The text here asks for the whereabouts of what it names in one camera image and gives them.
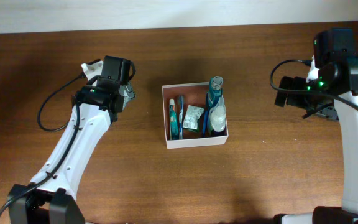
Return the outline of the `Colgate toothpaste tube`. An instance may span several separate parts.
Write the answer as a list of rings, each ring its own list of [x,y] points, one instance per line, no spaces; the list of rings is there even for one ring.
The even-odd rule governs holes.
[[[169,99],[169,118],[170,118],[170,140],[178,140],[178,123],[177,114],[175,111],[175,100]]]

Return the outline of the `blue toothbrush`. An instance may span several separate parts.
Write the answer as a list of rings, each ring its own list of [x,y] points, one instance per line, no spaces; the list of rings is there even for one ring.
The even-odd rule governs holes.
[[[179,95],[177,97],[177,102],[179,105],[179,115],[178,115],[178,130],[179,130],[179,139],[183,139],[183,111],[184,111],[184,96]]]

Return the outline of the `green white soap box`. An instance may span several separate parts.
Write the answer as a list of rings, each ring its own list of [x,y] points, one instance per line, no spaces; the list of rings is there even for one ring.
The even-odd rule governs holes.
[[[183,129],[198,132],[200,130],[200,118],[204,114],[204,108],[188,105],[185,118],[183,120]]]

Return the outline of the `blue disposable razor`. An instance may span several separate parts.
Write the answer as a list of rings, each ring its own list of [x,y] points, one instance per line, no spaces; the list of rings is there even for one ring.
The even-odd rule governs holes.
[[[209,109],[207,109],[207,110],[204,112],[203,128],[202,128],[202,138],[205,138],[205,137],[206,137],[207,126],[208,126],[208,115],[209,115]]]

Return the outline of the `blue mouthwash bottle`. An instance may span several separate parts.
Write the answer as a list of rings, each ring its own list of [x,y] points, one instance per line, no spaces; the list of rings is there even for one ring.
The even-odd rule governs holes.
[[[215,76],[210,79],[208,92],[206,95],[207,110],[215,107],[219,101],[219,98],[223,95],[223,77]]]

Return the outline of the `clear pump soap bottle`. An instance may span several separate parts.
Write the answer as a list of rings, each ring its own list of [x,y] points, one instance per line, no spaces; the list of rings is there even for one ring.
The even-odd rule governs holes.
[[[224,135],[226,129],[226,106],[223,96],[209,111],[207,129],[211,137]]]

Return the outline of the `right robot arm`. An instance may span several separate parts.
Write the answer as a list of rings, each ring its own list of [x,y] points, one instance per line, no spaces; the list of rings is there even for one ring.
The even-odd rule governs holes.
[[[332,28],[317,34],[314,55],[301,63],[308,76],[287,77],[279,85],[277,106],[292,105],[339,122],[344,161],[341,206],[317,206],[311,213],[277,214],[275,223],[358,223],[358,53],[352,29]]]

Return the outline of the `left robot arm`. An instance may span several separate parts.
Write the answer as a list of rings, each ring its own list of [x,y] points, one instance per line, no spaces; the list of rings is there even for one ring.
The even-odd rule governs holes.
[[[76,203],[80,180],[105,132],[135,98],[132,61],[105,56],[82,64],[87,82],[71,98],[70,119],[42,168],[28,185],[16,184],[0,209],[11,223],[86,223]]]

